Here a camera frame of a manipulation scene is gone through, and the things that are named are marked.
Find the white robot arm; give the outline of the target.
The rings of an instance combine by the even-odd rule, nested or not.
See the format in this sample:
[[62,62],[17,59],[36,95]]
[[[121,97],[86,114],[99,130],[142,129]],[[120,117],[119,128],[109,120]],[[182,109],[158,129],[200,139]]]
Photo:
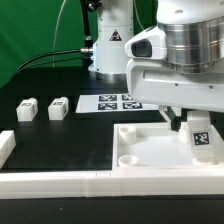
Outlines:
[[98,12],[91,70],[126,74],[141,103],[224,113],[224,0],[158,0],[157,24],[135,35],[133,0],[87,0]]

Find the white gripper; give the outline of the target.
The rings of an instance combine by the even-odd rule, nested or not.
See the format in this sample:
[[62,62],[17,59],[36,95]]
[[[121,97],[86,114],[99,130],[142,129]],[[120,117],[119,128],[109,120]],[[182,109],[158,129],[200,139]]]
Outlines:
[[154,26],[125,45],[128,92],[159,106],[168,128],[181,108],[224,112],[224,33],[220,27]]

